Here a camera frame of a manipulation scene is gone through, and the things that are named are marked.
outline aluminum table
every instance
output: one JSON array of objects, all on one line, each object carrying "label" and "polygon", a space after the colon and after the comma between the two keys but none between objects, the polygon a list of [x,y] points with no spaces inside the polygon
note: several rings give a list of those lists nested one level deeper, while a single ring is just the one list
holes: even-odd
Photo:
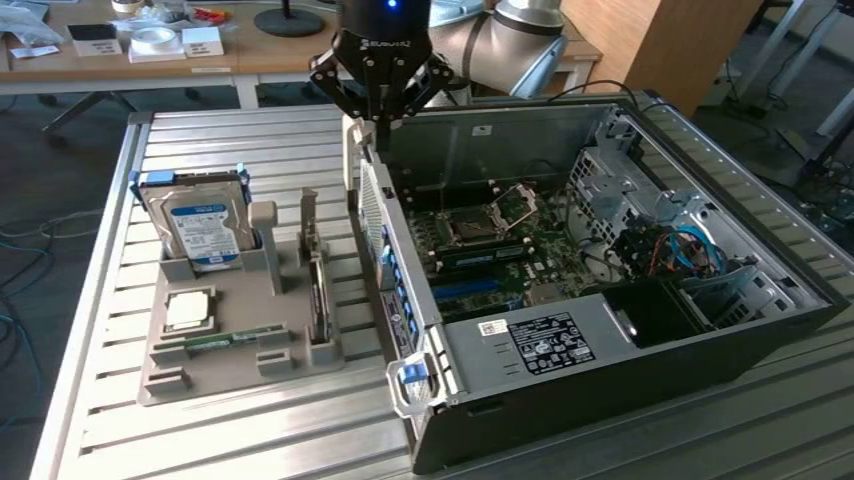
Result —
[{"label": "aluminum table", "polygon": [[[848,254],[673,110],[649,115],[757,221],[854,298]],[[135,117],[31,478],[413,477],[347,220],[341,126],[329,106]],[[279,238],[299,229],[301,188],[319,193],[347,365],[331,374],[142,407],[135,398],[161,243],[129,194],[127,173],[213,171],[238,162],[253,174],[254,198],[278,202]],[[666,160],[653,158],[650,165],[662,178],[680,176]],[[852,372],[854,308],[732,384],[428,478],[836,478],[854,471]]]}]

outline hard drive label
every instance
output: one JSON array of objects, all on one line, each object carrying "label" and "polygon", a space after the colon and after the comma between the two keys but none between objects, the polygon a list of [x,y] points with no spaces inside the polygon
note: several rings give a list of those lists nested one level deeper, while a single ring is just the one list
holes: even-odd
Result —
[{"label": "hard drive label", "polygon": [[597,359],[569,313],[520,322],[509,327],[526,368],[534,375]]},{"label": "hard drive label", "polygon": [[187,257],[210,270],[238,258],[235,232],[226,226],[226,205],[197,205],[173,209],[173,217]]}]

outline tape roll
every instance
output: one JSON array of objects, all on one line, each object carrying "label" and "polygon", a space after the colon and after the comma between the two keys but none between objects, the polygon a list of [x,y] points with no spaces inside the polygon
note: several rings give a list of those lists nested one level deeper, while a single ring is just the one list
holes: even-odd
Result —
[{"label": "tape roll", "polygon": [[169,28],[153,27],[137,30],[131,35],[134,49],[146,53],[161,53],[175,48],[178,37]]},{"label": "tape roll", "polygon": [[143,8],[145,5],[146,0],[126,0],[122,2],[113,0],[113,9],[119,13],[137,13],[137,10]]}]

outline black round base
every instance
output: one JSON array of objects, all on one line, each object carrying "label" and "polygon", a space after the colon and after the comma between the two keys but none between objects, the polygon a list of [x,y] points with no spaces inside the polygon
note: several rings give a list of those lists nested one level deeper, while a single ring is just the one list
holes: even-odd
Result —
[{"label": "black round base", "polygon": [[258,29],[277,37],[307,37],[326,28],[323,18],[306,10],[291,9],[291,16],[286,17],[282,9],[267,10],[255,16]]}]

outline circuit board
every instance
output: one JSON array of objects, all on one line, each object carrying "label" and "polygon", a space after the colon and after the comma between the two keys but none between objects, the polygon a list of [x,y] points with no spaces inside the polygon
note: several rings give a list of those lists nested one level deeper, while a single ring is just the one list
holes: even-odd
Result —
[{"label": "circuit board", "polygon": [[576,298],[598,283],[548,198],[520,198],[513,190],[500,207],[510,230],[492,215],[500,202],[408,212],[446,323]]}]

